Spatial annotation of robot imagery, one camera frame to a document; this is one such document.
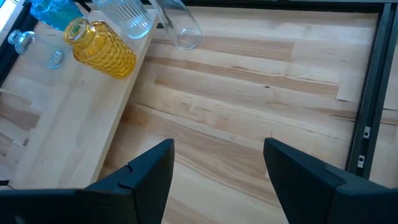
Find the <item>wooden shelf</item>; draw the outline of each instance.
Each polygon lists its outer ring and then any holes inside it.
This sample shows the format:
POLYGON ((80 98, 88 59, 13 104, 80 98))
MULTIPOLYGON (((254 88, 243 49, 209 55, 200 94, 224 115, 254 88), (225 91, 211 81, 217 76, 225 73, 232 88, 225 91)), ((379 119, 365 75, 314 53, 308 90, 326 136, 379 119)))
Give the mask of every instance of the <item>wooden shelf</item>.
POLYGON ((87 19, 106 21, 136 53, 132 74, 117 80, 78 63, 69 52, 52 99, 32 133, 10 186, 16 189, 83 188, 94 182, 102 168, 121 114, 132 90, 152 30, 132 40, 100 11, 87 19))

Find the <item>glass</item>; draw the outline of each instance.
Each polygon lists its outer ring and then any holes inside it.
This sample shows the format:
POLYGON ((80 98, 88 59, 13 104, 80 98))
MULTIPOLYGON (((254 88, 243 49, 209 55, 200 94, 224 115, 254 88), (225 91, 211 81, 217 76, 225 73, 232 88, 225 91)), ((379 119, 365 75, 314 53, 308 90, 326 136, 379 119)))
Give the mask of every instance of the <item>glass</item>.
POLYGON ((144 37, 152 27, 140 0, 93 0, 93 3, 132 39, 144 37))
POLYGON ((68 25, 63 40, 73 46, 73 56, 114 78, 125 78, 136 65, 136 55, 103 21, 91 24, 81 17, 68 25))
POLYGON ((163 26, 181 50, 196 47, 203 36, 199 25, 181 0, 150 0, 163 26))
POLYGON ((70 21, 83 17, 71 0, 30 0, 30 13, 38 20, 64 31, 70 21))
POLYGON ((17 53, 27 55, 31 60, 50 69, 57 68, 65 54, 63 49, 48 43, 33 31, 22 33, 14 30, 8 36, 8 42, 15 44, 17 53))

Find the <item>metal bracket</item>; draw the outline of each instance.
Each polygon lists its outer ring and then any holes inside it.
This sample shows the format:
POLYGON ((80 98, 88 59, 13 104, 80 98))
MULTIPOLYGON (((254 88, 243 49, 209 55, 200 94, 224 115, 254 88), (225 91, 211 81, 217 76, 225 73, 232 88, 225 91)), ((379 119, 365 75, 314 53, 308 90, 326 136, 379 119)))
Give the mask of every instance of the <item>metal bracket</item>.
POLYGON ((359 168, 363 168, 363 164, 365 163, 365 157, 364 156, 362 156, 362 155, 359 155, 359 158, 358 158, 358 167, 359 168))
POLYGON ((365 131, 363 132, 363 138, 369 139, 371 135, 371 127, 366 126, 365 131))

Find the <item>yellow glass vase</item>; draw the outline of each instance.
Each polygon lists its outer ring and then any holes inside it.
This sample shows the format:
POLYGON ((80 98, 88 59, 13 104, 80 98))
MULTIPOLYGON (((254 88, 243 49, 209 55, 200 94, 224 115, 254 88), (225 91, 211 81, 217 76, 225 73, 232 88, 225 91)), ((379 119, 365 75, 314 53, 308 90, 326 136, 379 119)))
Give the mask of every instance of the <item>yellow glass vase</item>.
POLYGON ((136 55, 103 21, 89 22, 79 17, 71 21, 63 40, 73 46, 73 56, 114 78, 125 78, 136 65, 136 55))

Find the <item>wooden table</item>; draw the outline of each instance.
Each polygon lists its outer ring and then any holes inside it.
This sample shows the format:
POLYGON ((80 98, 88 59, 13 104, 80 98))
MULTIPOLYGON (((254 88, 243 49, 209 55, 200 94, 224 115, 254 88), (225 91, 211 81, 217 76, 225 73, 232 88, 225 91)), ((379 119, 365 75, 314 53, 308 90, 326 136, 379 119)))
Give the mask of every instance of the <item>wooden table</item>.
POLYGON ((156 30, 155 11, 149 11, 149 15, 152 29, 139 40, 123 34, 99 10, 92 10, 86 16, 90 22, 106 21, 121 36, 135 53, 134 70, 118 80, 78 63, 70 47, 67 48, 56 71, 59 79, 52 88, 52 96, 10 181, 12 187, 83 188, 97 180, 156 30))
MULTIPOLYGON (((203 41, 181 51, 156 30, 100 178, 174 138, 164 223, 287 223, 263 140, 277 138, 343 168, 377 15, 191 10, 203 41)), ((25 99, 0 101, 0 171, 10 179, 51 95, 38 79, 18 61, 3 86, 25 99)), ((398 186, 397 169, 380 170, 396 164, 397 119, 386 109, 371 176, 389 187, 398 186)))

